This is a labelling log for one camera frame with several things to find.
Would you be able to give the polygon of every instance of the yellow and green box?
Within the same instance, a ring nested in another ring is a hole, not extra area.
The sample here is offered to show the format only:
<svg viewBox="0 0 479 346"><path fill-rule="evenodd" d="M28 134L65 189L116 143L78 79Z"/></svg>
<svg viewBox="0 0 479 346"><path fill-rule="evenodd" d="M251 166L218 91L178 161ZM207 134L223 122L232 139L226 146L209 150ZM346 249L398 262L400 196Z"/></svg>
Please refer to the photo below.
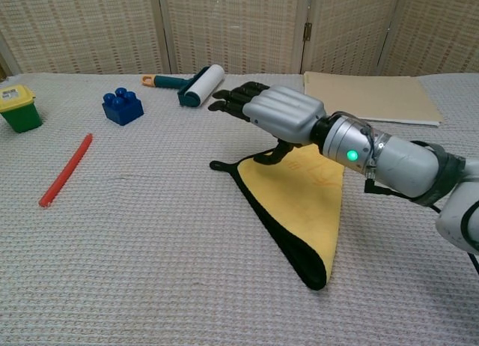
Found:
<svg viewBox="0 0 479 346"><path fill-rule="evenodd" d="M23 133L42 124L34 98L35 94L24 85L0 89L0 114L17 133Z"/></svg>

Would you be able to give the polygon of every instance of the robotic arm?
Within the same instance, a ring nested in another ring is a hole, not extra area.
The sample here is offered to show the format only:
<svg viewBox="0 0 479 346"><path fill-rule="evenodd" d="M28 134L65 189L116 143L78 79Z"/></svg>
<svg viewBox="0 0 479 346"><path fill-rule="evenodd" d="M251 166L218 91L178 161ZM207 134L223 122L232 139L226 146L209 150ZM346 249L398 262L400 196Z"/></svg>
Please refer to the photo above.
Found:
<svg viewBox="0 0 479 346"><path fill-rule="evenodd" d="M458 248L479 254L479 160L399 139L345 112L327 115L321 101L280 85L247 82L213 97L220 100L209 110L251 122L278 139L270 155L254 158L258 163L276 164L293 148L316 144L323 156L363 174L365 192L399 196L439 211L433 204L453 190L436 229Z"/></svg>

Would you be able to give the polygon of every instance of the blue toy block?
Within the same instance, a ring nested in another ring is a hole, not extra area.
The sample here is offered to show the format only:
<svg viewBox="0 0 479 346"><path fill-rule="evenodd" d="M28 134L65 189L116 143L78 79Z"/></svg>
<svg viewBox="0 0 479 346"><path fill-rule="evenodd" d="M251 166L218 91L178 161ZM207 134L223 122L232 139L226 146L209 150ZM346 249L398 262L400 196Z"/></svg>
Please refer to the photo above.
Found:
<svg viewBox="0 0 479 346"><path fill-rule="evenodd" d="M106 117L121 126L143 115L141 101L133 91L127 91L125 88L118 88L114 94L103 95L103 101Z"/></svg>

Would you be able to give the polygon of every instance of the lint roller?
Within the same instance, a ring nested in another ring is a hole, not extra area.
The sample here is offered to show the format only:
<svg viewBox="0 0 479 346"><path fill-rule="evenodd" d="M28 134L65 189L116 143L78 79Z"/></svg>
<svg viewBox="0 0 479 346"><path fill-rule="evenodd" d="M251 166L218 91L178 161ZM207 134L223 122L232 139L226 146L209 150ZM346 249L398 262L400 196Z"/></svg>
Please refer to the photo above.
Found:
<svg viewBox="0 0 479 346"><path fill-rule="evenodd" d="M163 75L143 75L141 83L157 88L180 89L178 99L182 106L200 106L224 79L225 71L217 64L204 67L191 79Z"/></svg>

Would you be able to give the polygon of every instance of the red straw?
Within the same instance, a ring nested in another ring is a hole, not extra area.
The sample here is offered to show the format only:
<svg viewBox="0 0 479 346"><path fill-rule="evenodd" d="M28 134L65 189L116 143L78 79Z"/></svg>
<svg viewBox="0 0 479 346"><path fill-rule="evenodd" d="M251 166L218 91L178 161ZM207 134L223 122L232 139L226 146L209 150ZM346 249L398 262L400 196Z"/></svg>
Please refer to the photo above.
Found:
<svg viewBox="0 0 479 346"><path fill-rule="evenodd" d="M45 192L45 195L40 199L38 204L41 207L48 207L52 203L53 199L60 192L61 188L67 182L68 178L71 176L76 166L83 158L83 155L87 152L88 147L90 146L91 140L93 139L92 134L87 134L83 139L82 144L78 150L74 153L68 164L65 165L64 169L61 171L56 180L53 181L51 187Z"/></svg>

